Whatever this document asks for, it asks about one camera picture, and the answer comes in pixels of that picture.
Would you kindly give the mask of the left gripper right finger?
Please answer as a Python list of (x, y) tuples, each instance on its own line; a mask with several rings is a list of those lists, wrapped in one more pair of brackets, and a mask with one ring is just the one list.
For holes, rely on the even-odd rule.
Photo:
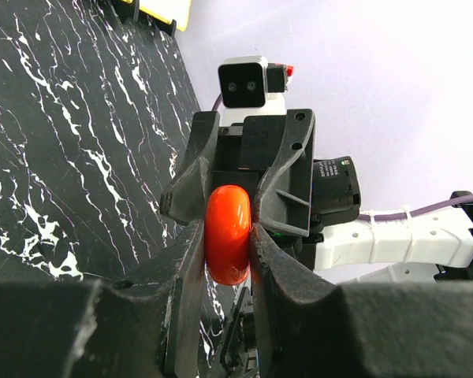
[(260, 225), (251, 281), (263, 377), (473, 377), (473, 282), (334, 285)]

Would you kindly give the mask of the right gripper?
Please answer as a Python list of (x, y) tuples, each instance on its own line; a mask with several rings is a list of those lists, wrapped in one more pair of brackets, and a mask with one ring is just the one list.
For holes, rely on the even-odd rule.
[(161, 214), (178, 224), (188, 224), (204, 215), (211, 184), (214, 189), (237, 185), (257, 188), (255, 220), (266, 230), (308, 236), (313, 110), (289, 109), (285, 116), (249, 116), (218, 133), (219, 120), (216, 111), (193, 115), (181, 167), (160, 198)]

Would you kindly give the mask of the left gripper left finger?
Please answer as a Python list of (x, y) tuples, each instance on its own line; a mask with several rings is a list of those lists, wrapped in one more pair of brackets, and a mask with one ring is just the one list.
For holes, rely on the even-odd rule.
[(0, 377), (194, 377), (203, 221), (114, 283), (0, 283)]

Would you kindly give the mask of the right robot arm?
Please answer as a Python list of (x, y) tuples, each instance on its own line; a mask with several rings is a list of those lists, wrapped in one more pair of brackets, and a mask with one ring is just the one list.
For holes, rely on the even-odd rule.
[(215, 111), (198, 112), (160, 209), (180, 224), (220, 224), (211, 195), (236, 186), (249, 198), (253, 222), (313, 272), (386, 263), (384, 280), (473, 280), (473, 194), (457, 191), (416, 210), (362, 212), (352, 159), (315, 159), (314, 136), (309, 109), (241, 109), (227, 125)]

